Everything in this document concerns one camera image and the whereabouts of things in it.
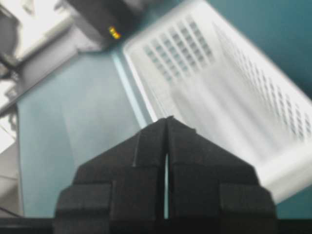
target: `black device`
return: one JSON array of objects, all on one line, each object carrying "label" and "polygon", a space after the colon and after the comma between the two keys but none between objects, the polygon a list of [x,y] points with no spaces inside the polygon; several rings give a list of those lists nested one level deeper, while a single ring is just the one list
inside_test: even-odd
[{"label": "black device", "polygon": [[126,38],[146,9],[161,0],[67,0],[76,25],[101,49]]},{"label": "black device", "polygon": [[311,220],[277,220],[271,195],[250,164],[173,117],[81,165],[73,184],[60,193],[54,219],[0,219],[2,234],[307,234],[311,229]]}]

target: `basket mesh side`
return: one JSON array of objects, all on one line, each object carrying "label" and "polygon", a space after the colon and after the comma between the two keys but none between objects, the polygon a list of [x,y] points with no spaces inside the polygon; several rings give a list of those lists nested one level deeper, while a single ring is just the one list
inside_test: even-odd
[{"label": "basket mesh side", "polygon": [[144,46],[144,51],[167,81],[189,77],[214,60],[209,45],[191,17],[159,34]]},{"label": "basket mesh side", "polygon": [[296,139],[311,138],[311,113],[304,110],[296,97],[283,90],[272,75],[255,63],[223,30],[214,25],[225,56],[236,65],[250,90],[275,114]]}]

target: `white plastic basket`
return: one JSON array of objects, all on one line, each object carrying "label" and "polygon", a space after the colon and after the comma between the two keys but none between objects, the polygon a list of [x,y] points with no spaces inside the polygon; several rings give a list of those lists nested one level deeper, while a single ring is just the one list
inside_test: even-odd
[{"label": "white plastic basket", "polygon": [[204,0],[124,47],[153,120],[180,121],[252,164],[276,203],[312,184],[310,100]]}]

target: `teal surface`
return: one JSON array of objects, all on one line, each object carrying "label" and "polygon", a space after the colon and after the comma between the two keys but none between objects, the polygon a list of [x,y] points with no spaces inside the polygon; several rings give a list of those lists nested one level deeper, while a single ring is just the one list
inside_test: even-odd
[{"label": "teal surface", "polygon": [[299,192],[277,206],[279,218],[312,218],[312,187]]},{"label": "teal surface", "polygon": [[19,102],[26,217],[53,217],[78,166],[140,126],[110,54],[74,58]]}]

